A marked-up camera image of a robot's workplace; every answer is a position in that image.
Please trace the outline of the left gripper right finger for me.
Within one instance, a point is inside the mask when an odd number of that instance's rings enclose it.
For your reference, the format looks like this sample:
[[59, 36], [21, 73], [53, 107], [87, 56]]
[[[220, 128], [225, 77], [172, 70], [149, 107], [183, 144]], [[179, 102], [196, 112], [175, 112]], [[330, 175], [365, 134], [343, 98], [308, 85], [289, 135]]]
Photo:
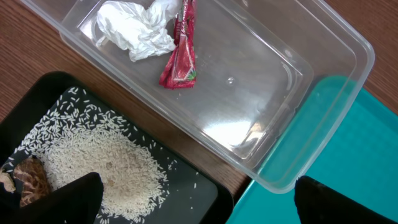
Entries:
[[301, 224], [397, 224], [306, 175], [295, 183], [294, 203]]

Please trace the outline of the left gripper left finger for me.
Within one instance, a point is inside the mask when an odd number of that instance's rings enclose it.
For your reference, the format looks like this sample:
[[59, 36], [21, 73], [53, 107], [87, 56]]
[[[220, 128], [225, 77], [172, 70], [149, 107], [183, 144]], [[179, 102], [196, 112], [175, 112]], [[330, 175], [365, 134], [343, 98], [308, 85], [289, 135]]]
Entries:
[[1, 198], [1, 223], [93, 223], [103, 199], [99, 173], [90, 172], [25, 207]]

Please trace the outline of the brown food scrap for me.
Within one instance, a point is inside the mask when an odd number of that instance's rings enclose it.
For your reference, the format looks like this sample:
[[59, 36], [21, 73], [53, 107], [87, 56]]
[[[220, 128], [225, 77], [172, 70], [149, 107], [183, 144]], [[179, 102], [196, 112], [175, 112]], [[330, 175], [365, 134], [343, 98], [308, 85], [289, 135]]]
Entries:
[[1, 169], [1, 185], [7, 193], [12, 194], [16, 191], [14, 179], [22, 182], [21, 199], [17, 204], [15, 197], [1, 196], [1, 210], [15, 210], [17, 206], [25, 207], [50, 193], [44, 167], [35, 157], [28, 157], [18, 163], [13, 170], [13, 177]]

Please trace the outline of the red snack wrapper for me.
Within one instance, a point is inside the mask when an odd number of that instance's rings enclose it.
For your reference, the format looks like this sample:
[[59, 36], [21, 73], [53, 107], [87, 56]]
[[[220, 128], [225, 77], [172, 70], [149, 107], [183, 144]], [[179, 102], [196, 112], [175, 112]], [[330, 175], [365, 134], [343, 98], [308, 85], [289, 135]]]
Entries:
[[196, 0], [183, 0], [174, 26], [175, 50], [172, 52], [159, 84], [167, 89], [193, 88], [197, 71], [193, 36], [196, 23]]

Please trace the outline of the white napkin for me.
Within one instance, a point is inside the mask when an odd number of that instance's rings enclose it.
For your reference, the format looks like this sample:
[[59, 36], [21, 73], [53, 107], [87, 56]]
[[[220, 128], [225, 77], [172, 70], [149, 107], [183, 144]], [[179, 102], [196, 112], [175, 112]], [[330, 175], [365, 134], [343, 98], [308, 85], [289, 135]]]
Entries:
[[103, 35], [136, 62], [160, 56], [176, 48], [167, 24], [181, 10], [181, 0], [155, 0], [143, 5], [125, 1], [106, 1], [97, 12], [96, 22]]

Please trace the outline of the pile of white rice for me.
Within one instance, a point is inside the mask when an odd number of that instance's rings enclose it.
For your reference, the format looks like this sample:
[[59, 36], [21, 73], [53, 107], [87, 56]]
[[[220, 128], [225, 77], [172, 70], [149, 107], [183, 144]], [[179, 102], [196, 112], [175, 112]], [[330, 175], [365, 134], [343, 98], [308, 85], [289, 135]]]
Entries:
[[53, 190], [99, 173], [104, 193], [97, 223], [135, 223], [164, 200], [161, 181], [167, 175], [149, 150], [130, 141], [114, 121], [103, 120], [93, 129], [67, 128], [48, 148], [34, 149], [28, 157], [41, 161]]

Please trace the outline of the black plastic tray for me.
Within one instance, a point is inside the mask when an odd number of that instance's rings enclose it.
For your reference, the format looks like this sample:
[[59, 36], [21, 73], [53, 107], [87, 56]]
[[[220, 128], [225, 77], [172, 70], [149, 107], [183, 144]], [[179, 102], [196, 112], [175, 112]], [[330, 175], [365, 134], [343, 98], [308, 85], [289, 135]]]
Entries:
[[163, 202], [135, 223], [226, 223], [234, 207], [229, 190], [156, 141], [65, 72], [43, 75], [1, 121], [1, 154], [6, 172], [34, 149], [48, 148], [67, 128], [93, 129], [114, 121], [123, 135], [149, 150], [165, 172]]

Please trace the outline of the teal serving tray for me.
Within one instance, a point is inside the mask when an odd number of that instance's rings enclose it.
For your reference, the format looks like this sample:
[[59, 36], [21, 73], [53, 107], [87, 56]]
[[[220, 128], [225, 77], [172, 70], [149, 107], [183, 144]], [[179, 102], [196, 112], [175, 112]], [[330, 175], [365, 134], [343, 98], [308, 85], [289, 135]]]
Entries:
[[[322, 78], [272, 148], [269, 163], [293, 159], [318, 127], [322, 116], [349, 96], [354, 81]], [[366, 90], [360, 90], [344, 120], [307, 171], [307, 175], [365, 207], [397, 220], [397, 116]], [[230, 223], [298, 223], [294, 193], [274, 194], [251, 182], [237, 202]]]

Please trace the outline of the clear plastic storage bin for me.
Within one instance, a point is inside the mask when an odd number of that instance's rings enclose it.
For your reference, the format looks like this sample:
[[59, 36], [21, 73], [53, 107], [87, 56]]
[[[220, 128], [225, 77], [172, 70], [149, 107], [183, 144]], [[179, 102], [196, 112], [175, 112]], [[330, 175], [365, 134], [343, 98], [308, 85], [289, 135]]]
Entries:
[[107, 76], [209, 150], [284, 194], [321, 153], [375, 59], [324, 1], [197, 3], [193, 88], [159, 85], [167, 55], [130, 61], [103, 39], [101, 1], [27, 1]]

